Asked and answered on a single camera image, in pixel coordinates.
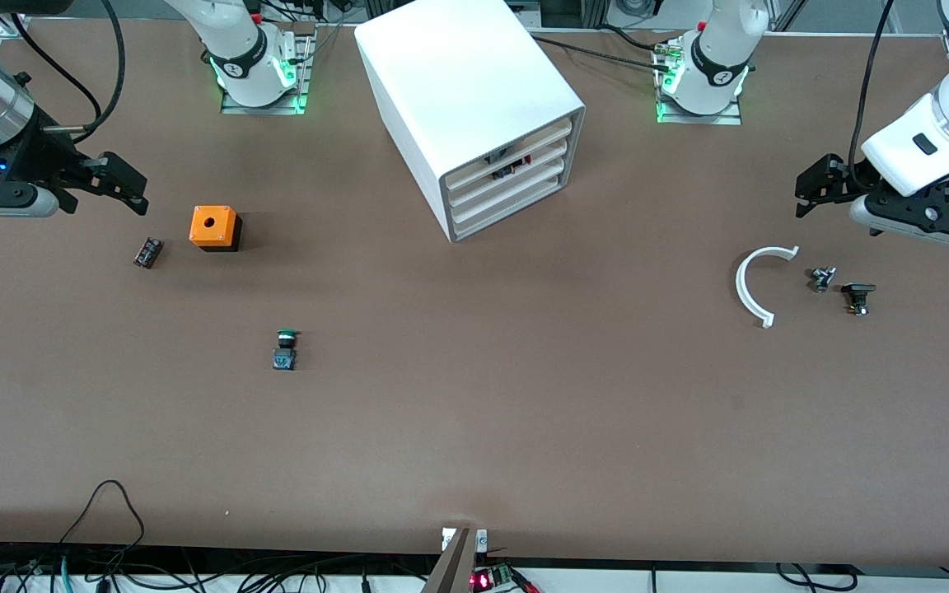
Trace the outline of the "small black switch part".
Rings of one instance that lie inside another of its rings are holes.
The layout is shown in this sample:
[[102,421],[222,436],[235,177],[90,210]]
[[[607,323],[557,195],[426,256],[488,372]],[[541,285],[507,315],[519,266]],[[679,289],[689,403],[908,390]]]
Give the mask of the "small black switch part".
[[861,282],[849,282],[840,288],[840,292],[847,299],[848,311],[852,315],[867,315],[867,297],[877,289],[874,284],[862,284]]

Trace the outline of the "circuit board with red light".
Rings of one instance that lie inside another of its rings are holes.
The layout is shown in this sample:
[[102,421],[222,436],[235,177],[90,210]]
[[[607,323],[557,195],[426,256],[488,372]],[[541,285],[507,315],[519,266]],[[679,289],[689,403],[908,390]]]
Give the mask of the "circuit board with red light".
[[541,593],[541,590],[511,564],[497,563],[472,572],[470,593]]

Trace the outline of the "white curved arc piece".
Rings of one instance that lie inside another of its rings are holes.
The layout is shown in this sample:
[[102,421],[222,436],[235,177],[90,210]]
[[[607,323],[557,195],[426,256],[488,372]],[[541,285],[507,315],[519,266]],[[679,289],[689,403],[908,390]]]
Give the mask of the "white curved arc piece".
[[771,328],[774,325],[775,314],[774,312],[768,311],[768,309],[762,307],[761,304],[755,300],[753,294],[750,293],[748,278],[746,278],[750,264],[752,264],[753,260],[760,258],[792,260],[796,255],[798,255],[799,252],[801,252],[801,248],[799,248],[799,246],[793,246],[790,248],[782,246],[765,246],[751,251],[739,264],[734,277],[736,296],[738,297],[739,301],[741,301],[743,308],[745,308],[749,314],[760,320],[761,328]]

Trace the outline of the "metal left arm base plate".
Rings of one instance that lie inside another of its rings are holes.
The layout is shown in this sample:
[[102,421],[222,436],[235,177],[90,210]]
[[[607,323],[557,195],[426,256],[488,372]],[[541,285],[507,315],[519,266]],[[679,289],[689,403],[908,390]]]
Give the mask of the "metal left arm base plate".
[[[696,83],[700,74],[697,68],[685,64],[685,42],[675,37],[656,44],[652,52],[652,64],[662,65],[664,71],[655,72],[655,111],[659,124],[741,124],[741,83],[748,71],[742,71],[736,82],[723,87],[711,87],[707,83]],[[727,92],[728,102],[714,113],[700,113],[689,109],[690,105],[705,106],[708,96],[720,97]]]

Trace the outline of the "orange box with hole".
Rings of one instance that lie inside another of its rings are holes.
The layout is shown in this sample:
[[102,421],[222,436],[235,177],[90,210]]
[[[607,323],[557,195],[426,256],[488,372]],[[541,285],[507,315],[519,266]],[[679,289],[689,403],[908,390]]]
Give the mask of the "orange box with hole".
[[188,239],[206,252],[238,252],[241,247],[242,217],[227,205],[199,205],[192,211]]

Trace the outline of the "small white metal bracket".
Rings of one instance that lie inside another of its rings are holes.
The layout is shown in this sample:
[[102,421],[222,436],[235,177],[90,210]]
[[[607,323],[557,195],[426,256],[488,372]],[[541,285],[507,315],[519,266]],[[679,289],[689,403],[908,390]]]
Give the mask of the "small white metal bracket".
[[[441,549],[444,553],[448,549],[448,545],[451,544],[452,538],[458,533],[457,528],[443,528],[441,532],[442,544]],[[477,529],[475,533],[475,552],[478,554],[487,554],[489,552],[489,531],[485,529]]]

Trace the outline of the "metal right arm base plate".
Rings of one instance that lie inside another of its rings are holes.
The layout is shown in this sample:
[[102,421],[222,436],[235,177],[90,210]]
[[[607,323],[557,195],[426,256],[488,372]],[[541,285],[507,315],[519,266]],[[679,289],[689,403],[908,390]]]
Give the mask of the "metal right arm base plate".
[[212,64],[222,92],[224,114],[302,115],[306,112],[312,79],[314,53],[319,48],[316,31],[297,34],[260,24],[266,34],[267,50],[249,68],[248,77],[233,79]]

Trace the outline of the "brown angled metal bar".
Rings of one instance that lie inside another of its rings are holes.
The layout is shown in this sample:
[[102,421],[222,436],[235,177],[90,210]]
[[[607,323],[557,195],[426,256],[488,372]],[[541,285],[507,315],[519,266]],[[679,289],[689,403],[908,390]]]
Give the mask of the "brown angled metal bar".
[[448,537],[448,544],[424,582],[421,593],[471,593],[470,578],[478,554],[478,532],[458,528]]

